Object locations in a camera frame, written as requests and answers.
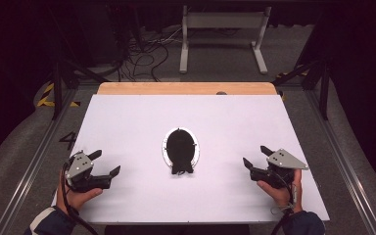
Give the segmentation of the person's right hand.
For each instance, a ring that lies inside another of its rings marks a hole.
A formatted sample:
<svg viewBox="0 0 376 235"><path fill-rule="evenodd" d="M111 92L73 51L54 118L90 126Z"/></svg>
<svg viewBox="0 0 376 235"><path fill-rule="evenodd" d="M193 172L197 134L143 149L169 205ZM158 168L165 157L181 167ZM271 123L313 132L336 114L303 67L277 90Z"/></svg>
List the person's right hand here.
<svg viewBox="0 0 376 235"><path fill-rule="evenodd" d="M293 212L301 212L303 210L302 205L302 171L296 169L294 181L292 182L292 194L289 194L287 188L276 189L271 187L268 183L264 181L258 181L257 186L263 190L267 195L269 195L275 202L278 208L285 209L289 206L290 201L294 202Z"/></svg>

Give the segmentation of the white metal stand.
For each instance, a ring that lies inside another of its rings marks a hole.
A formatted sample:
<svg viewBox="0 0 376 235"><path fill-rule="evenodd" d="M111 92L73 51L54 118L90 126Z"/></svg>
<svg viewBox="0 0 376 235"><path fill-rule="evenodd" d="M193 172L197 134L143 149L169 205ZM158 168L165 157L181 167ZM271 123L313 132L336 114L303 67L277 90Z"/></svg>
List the white metal stand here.
<svg viewBox="0 0 376 235"><path fill-rule="evenodd" d="M266 7L258 12L190 12L187 6L183 7L182 14L182 47L180 56L179 72L186 73L188 71L189 56L189 28L247 28L257 29L258 37L251 42L252 50L255 55L258 69L261 74L267 74L268 69L265 64L262 52L260 50L262 40L268 25L271 14L271 8Z"/></svg>

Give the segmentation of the aluminium floor rail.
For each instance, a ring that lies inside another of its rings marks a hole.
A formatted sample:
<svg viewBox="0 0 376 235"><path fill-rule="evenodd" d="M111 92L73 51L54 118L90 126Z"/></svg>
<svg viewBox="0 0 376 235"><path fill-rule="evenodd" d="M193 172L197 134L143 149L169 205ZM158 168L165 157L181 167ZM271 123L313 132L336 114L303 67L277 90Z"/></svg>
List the aluminium floor rail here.
<svg viewBox="0 0 376 235"><path fill-rule="evenodd" d="M61 100L62 108L58 115L49 122L49 125L44 132L44 135L35 151L23 177L19 181L17 188L7 205L5 211L0 218L0 235L7 235L12 227L14 220L20 211L24 200L36 178L36 175L41 168L44 157L46 156L49 146L55 136L55 133L60 126L69 106L76 93L75 89L68 89L65 96Z"/></svg>
<svg viewBox="0 0 376 235"><path fill-rule="evenodd" d="M337 167L347 185L355 207L357 208L369 235L376 235L376 214L371 207L370 201L351 165L351 162L341 149L341 146L338 143L338 138L336 137L330 122L325 119L319 111L320 103L317 101L316 94L313 91L306 91L305 96L328 139L333 150Z"/></svg>

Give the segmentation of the white board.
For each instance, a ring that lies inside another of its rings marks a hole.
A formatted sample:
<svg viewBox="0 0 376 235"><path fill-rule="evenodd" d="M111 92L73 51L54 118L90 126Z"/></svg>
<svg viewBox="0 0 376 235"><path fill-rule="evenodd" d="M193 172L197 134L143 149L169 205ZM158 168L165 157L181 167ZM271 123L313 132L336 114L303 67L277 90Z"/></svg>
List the white board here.
<svg viewBox="0 0 376 235"><path fill-rule="evenodd" d="M197 138L192 173L172 174L163 157L177 127ZM305 156L277 95L95 95L72 149L101 151L93 174L120 173L79 214L93 224L276 221L280 211L243 164L266 167L261 147Z"/></svg>

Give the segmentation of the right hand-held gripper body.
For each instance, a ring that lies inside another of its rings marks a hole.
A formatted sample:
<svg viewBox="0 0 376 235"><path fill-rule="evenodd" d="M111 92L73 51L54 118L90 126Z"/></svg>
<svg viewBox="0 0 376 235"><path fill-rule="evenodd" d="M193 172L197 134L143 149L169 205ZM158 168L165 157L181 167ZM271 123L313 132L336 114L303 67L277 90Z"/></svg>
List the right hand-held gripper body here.
<svg viewBox="0 0 376 235"><path fill-rule="evenodd" d="M253 181L264 181L276 189L288 187L294 180L296 169L308 170L307 164L284 149L273 151L271 156L266 156L266 160L268 167L253 167L250 177Z"/></svg>

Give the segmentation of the wooden table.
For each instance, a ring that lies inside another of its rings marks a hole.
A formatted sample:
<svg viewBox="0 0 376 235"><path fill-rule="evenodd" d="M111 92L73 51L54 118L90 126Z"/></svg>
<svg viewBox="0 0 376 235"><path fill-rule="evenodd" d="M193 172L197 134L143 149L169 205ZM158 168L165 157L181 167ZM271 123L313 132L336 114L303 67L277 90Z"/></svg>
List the wooden table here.
<svg viewBox="0 0 376 235"><path fill-rule="evenodd" d="M270 82L104 82L98 95L276 95Z"/></svg>

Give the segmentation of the oval pearl-rimmed mirror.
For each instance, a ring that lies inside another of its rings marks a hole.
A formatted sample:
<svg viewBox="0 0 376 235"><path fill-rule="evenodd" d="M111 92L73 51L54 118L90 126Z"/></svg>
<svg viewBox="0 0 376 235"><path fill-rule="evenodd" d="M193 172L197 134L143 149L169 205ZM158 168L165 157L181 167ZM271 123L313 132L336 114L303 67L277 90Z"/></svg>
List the oval pearl-rimmed mirror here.
<svg viewBox="0 0 376 235"><path fill-rule="evenodd" d="M191 130L175 127L165 135L162 153L172 174L193 173L200 157L200 146Z"/></svg>

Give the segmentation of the person's left hand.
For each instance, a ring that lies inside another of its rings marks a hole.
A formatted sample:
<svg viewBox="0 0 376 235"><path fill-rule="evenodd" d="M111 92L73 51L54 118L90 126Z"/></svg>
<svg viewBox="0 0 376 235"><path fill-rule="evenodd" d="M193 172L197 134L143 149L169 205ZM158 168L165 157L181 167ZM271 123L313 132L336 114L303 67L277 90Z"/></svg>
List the person's left hand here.
<svg viewBox="0 0 376 235"><path fill-rule="evenodd" d="M69 213L67 206L70 206L79 212L85 203L98 197L102 193L103 190L100 188L95 188L85 193L73 192L66 184L64 172L61 170L56 193L56 206L65 214Z"/></svg>

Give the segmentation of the black metal frame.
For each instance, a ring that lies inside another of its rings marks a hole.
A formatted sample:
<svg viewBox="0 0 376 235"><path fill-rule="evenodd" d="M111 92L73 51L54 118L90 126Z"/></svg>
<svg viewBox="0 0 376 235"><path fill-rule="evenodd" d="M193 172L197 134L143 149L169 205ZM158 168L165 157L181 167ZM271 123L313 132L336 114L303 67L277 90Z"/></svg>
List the black metal frame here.
<svg viewBox="0 0 376 235"><path fill-rule="evenodd" d="M97 81L99 84L107 82L107 79L96 74L95 72L83 67L73 59L69 59L64 50L64 42L66 39L60 32L57 21L53 16L51 9L46 6L46 13L49 16L50 26L45 31L48 44L50 46L49 55L53 63L53 83L54 83L54 96L55 96L55 111L53 119L61 116L62 111L68 107L71 102L63 98L62 86L67 86L67 93L75 90L79 81L75 71L79 71L85 76Z"/></svg>
<svg viewBox="0 0 376 235"><path fill-rule="evenodd" d="M320 94L318 101L318 109L321 116L327 120L327 103L328 103L328 93L329 93L329 79L330 79L330 69L328 63L325 60L317 60L309 62L305 65L297 66L293 71L297 73L301 71L308 70L307 76L301 82L301 86L304 90L313 90L317 84L320 84ZM274 86L278 86L286 83L287 81L295 78L294 75L288 75L280 79L272 81Z"/></svg>

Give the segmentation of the yellow black floor tape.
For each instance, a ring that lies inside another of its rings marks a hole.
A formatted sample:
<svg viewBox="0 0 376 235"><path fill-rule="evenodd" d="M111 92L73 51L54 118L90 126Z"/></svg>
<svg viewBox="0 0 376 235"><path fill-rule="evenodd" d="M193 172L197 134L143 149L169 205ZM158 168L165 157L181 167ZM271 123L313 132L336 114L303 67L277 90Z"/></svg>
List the yellow black floor tape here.
<svg viewBox="0 0 376 235"><path fill-rule="evenodd" d="M54 89L54 83L51 82L47 85L43 94L41 95L41 98L39 99L37 103L37 107L54 107L56 105L54 101L48 100L48 97L53 89Z"/></svg>
<svg viewBox="0 0 376 235"><path fill-rule="evenodd" d="M285 77L285 76L288 76L288 75L294 75L294 76L307 76L307 74L308 74L308 70L303 70L303 71L301 71L301 72L299 72L299 73L297 73L296 71L289 71L289 72L280 72L280 73L278 73L276 76L275 76L275 78L276 79L280 79L280 78L282 78L282 77Z"/></svg>

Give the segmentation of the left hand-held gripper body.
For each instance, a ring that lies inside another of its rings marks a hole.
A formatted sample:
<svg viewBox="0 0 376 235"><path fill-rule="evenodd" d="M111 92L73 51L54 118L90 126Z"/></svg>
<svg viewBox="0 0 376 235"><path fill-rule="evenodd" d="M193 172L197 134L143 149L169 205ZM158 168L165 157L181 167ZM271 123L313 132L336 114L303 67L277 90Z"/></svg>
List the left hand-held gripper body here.
<svg viewBox="0 0 376 235"><path fill-rule="evenodd" d="M79 151L70 157L68 169L65 171L68 186L73 192L88 192L95 188L109 189L112 178L109 174L93 176L91 171L94 163L88 159L88 156L83 151Z"/></svg>

